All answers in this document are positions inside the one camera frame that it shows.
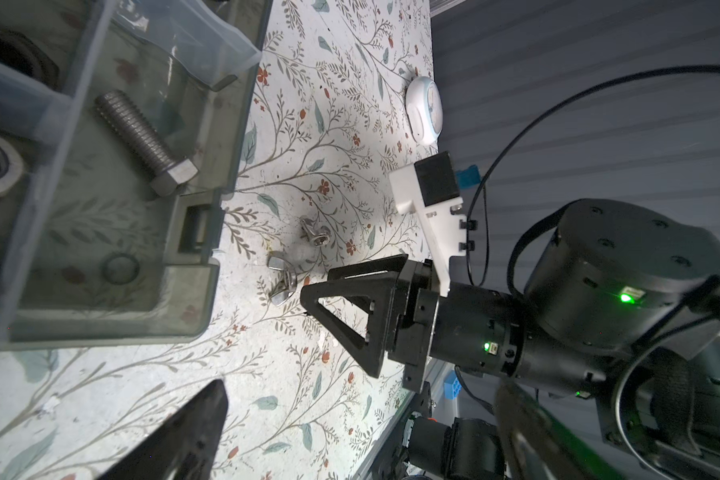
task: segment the bolt thread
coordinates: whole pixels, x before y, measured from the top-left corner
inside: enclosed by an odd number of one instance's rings
[[[108,91],[96,97],[94,103],[104,120],[134,149],[155,175],[176,163],[173,153],[163,139],[123,91]]]

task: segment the white round device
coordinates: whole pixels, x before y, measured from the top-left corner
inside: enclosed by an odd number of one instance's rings
[[[438,87],[431,78],[413,79],[405,93],[405,111],[414,140],[424,145],[437,141],[443,129],[443,105]]]

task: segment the floral tablecloth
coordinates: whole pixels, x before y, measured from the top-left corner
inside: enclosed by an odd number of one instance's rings
[[[214,478],[345,478],[394,415],[402,366],[369,378],[298,295],[272,306],[266,257],[285,251],[304,285],[334,266],[428,254],[386,180],[434,152],[404,112],[407,83],[432,76],[428,2],[277,0],[264,51],[208,331],[171,346],[0,353],[0,480],[95,478],[214,378],[230,398]],[[308,245],[304,215],[335,241]]]

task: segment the gray wall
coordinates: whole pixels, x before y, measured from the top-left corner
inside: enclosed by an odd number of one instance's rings
[[[432,19],[432,43],[444,109],[439,149],[450,150],[457,169],[476,164],[483,173],[529,121],[577,91],[650,68],[720,63],[720,0],[467,0]],[[469,201],[473,192],[462,196]],[[582,197],[629,201],[720,238],[720,77],[614,88],[571,105],[523,139],[488,182],[486,286],[506,291],[507,260],[520,235]],[[520,288],[546,241],[520,258]],[[476,243],[479,274],[482,233]],[[451,261],[451,277],[467,282],[464,259]],[[488,379],[469,379],[475,393],[492,398]],[[591,402],[547,403],[598,444]],[[606,460],[633,478],[647,478],[612,448],[598,451],[611,451]]]

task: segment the blue plastic block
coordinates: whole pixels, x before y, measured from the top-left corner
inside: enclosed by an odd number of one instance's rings
[[[456,372],[451,372],[445,377],[445,398],[453,400],[461,391],[461,383],[456,378]]]
[[[466,190],[480,184],[480,170],[477,165],[470,165],[466,170],[456,172],[456,181],[460,190]]]

